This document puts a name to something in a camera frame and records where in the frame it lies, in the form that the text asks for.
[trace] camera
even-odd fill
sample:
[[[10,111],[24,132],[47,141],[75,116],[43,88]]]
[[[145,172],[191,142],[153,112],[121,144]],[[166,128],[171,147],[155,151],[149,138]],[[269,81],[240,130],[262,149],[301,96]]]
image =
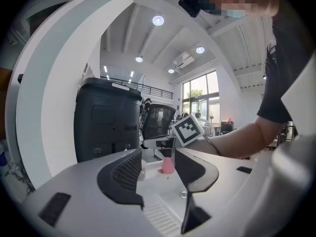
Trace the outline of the camera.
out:
[[[201,11],[197,0],[179,0],[179,5],[193,18],[196,18]]]

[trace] balcony railing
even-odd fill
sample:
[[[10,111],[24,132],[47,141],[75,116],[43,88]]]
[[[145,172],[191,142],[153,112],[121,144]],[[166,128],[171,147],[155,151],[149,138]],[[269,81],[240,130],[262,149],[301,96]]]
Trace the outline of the balcony railing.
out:
[[[163,89],[158,89],[158,88],[151,87],[151,86],[148,86],[148,85],[139,84],[139,83],[136,83],[136,82],[129,82],[129,81],[126,81],[126,80],[119,80],[119,79],[115,79],[115,78],[110,78],[109,81],[115,82],[117,84],[124,85],[124,86],[132,88],[132,89],[139,90],[139,91],[143,92],[144,94],[157,96],[157,97],[163,97],[163,98],[167,98],[167,99],[172,99],[173,93],[170,92],[170,91],[166,91],[166,90],[163,90]]]

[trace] black rectangular slot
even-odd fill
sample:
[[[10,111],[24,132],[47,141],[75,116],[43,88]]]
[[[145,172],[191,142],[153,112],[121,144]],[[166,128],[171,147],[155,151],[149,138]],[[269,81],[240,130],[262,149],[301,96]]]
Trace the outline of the black rectangular slot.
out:
[[[239,167],[237,170],[244,172],[246,174],[250,174],[252,171],[252,168],[247,168],[247,167]]]
[[[70,195],[65,193],[56,193],[39,213],[39,217],[47,224],[54,227],[70,197]]]

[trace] black mesh pad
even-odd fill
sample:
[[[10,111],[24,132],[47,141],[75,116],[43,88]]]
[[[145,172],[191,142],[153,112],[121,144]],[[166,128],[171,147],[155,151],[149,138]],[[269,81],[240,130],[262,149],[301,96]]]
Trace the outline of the black mesh pad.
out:
[[[137,180],[142,170],[142,151],[134,152],[104,166],[97,176],[97,183],[104,195],[120,204],[144,206],[143,198],[136,194]]]
[[[205,192],[218,178],[218,169],[213,164],[187,152],[175,150],[175,169],[188,192]]]
[[[141,163],[142,155],[136,154],[129,160],[117,166],[113,172],[113,180],[123,189],[136,191],[137,179],[142,170]]]
[[[218,169],[184,150],[175,150],[175,169],[188,190],[188,199],[181,234],[200,226],[211,218],[202,208],[196,207],[192,194],[206,192],[218,179]]]

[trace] pink cup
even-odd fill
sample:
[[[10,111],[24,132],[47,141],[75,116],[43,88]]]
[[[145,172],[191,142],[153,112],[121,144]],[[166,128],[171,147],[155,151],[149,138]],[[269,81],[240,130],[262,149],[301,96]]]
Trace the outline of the pink cup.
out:
[[[172,174],[174,172],[174,166],[173,166],[172,161],[169,157],[165,157],[163,159],[161,170],[164,174]]]

